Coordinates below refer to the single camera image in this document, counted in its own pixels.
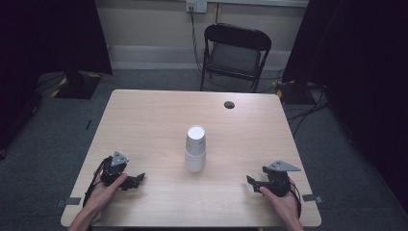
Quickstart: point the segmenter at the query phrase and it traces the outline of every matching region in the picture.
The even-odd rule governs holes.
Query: human hand
[[[294,182],[291,180],[292,191],[295,191]],[[275,208],[276,214],[284,221],[285,227],[289,231],[304,230],[297,213],[297,200],[292,193],[287,193],[283,197],[273,194],[268,188],[261,187],[259,191],[266,196]]]
[[[100,174],[97,174],[95,181],[93,182],[93,191],[87,204],[85,204],[84,209],[90,209],[96,212],[95,216],[97,216],[112,200],[116,189],[126,180],[126,178],[127,174],[122,173],[109,187],[106,187],[101,181]]]
[[[98,172],[95,181],[93,182],[93,191],[90,194],[87,203],[72,221],[68,231],[88,230],[90,223],[109,204],[112,197],[114,197],[116,189],[126,180],[126,178],[127,174],[122,173],[109,187],[106,187],[103,182],[101,182],[100,173]]]

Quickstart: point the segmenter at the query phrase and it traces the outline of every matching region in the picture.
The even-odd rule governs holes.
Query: electrical outlet
[[[206,13],[207,2],[204,1],[186,1],[186,12]]]
[[[207,2],[197,1],[195,4],[195,11],[197,13],[206,13],[207,12]]]
[[[196,1],[186,1],[186,12],[195,12]]]

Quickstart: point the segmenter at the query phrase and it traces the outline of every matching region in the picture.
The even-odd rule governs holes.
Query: baseboard
[[[109,45],[112,69],[193,69],[197,68],[192,47],[158,47]],[[197,51],[203,60],[204,52]],[[269,52],[264,70],[281,70],[286,67],[291,51]]]

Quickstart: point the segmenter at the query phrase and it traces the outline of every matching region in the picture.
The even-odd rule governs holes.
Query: chair leg
[[[252,93],[256,93],[256,89],[258,88],[258,84],[259,84],[259,79],[255,80],[255,87],[253,88]]]
[[[202,73],[201,73],[200,91],[203,91],[203,87],[204,87],[204,76],[205,76],[205,67],[203,67],[203,70],[202,70]]]

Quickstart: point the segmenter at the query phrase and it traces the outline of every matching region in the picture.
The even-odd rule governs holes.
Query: chair backrest
[[[269,51],[272,46],[270,38],[262,31],[225,23],[208,26],[204,39],[207,47],[208,40],[259,51]]]

